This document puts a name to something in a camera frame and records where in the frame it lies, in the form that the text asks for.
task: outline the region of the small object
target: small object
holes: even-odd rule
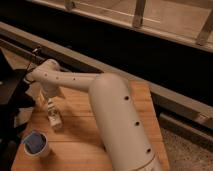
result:
[[[46,136],[38,131],[32,131],[22,142],[24,151],[29,156],[46,157],[50,153]]]
[[[62,120],[60,116],[60,110],[49,99],[47,103],[48,118],[51,127],[56,131],[62,128]]]

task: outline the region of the floor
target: floor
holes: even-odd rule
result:
[[[26,68],[28,61],[4,50],[8,61],[14,68]],[[37,83],[32,84],[28,93],[36,98],[39,91]],[[18,123],[26,122],[32,109],[22,109]],[[159,117],[171,171],[212,171],[213,137],[206,132],[191,127],[182,120],[173,118],[165,112]],[[14,144],[10,144],[8,153],[14,153]],[[0,158],[0,164],[6,161]]]

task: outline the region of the white object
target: white object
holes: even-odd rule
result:
[[[56,95],[59,86],[89,93],[90,104],[113,169],[161,171],[133,105],[128,81],[112,73],[64,73],[58,70],[58,66],[56,61],[47,60],[32,75],[49,96]]]
[[[51,127],[57,131],[62,128],[62,120],[60,110],[53,104],[52,100],[49,99],[47,102],[47,113]]]
[[[31,156],[31,157],[41,157],[41,158],[44,158],[44,157],[47,157],[49,154],[50,154],[50,147],[49,147],[49,143],[48,143],[48,140],[47,140],[47,137],[45,134],[41,134],[43,136],[43,138],[45,138],[45,146],[41,149],[41,151],[39,151],[38,153],[30,153],[28,150],[27,150],[27,147],[26,147],[26,144],[24,144],[24,151],[25,153],[28,155],[28,156]]]

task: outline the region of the screw hole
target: screw hole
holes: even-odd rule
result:
[[[149,154],[150,152],[151,152],[151,149],[150,149],[150,148],[146,150],[146,153],[147,153],[147,154]]]
[[[135,122],[135,126],[139,126],[140,125],[140,122]]]
[[[129,100],[129,96],[125,96],[125,97],[124,97],[124,100]]]

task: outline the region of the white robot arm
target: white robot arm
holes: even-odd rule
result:
[[[112,74],[60,72],[55,60],[34,69],[47,97],[57,95],[59,86],[88,92],[101,138],[115,171],[161,171],[131,99],[128,82]]]

